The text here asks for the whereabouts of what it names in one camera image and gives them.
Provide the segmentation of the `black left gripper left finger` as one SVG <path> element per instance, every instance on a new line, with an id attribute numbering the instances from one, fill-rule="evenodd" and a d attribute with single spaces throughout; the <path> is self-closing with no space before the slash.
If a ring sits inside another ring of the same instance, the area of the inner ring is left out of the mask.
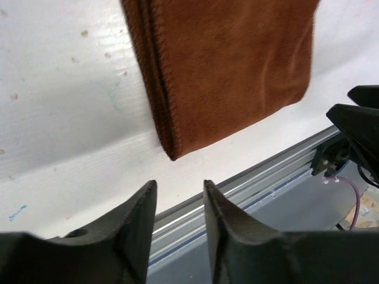
<path id="1" fill-rule="evenodd" d="M 1 234 L 1 283 L 146 283 L 157 183 L 64 237 Z"/>

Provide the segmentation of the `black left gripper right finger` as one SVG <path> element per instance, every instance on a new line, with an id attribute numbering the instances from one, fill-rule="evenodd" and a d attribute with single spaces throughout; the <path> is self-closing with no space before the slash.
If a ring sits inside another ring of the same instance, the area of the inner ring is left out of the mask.
<path id="1" fill-rule="evenodd" d="M 378 230 L 280 232 L 211 180 L 203 201 L 213 283 L 378 283 Z"/>

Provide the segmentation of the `brown towel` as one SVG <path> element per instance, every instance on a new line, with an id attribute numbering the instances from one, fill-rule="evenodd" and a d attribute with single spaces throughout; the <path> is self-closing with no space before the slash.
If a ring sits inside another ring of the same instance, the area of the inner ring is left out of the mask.
<path id="1" fill-rule="evenodd" d="M 300 101 L 317 1 L 123 1 L 171 160 Z"/>

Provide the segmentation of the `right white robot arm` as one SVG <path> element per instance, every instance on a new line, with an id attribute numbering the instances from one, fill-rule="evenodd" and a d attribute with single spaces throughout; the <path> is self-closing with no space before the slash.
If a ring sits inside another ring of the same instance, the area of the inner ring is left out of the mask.
<path id="1" fill-rule="evenodd" d="M 349 160 L 358 173 L 372 186 L 378 187 L 378 86 L 358 85 L 348 94 L 355 105 L 336 104 L 327 118 L 349 143 Z"/>

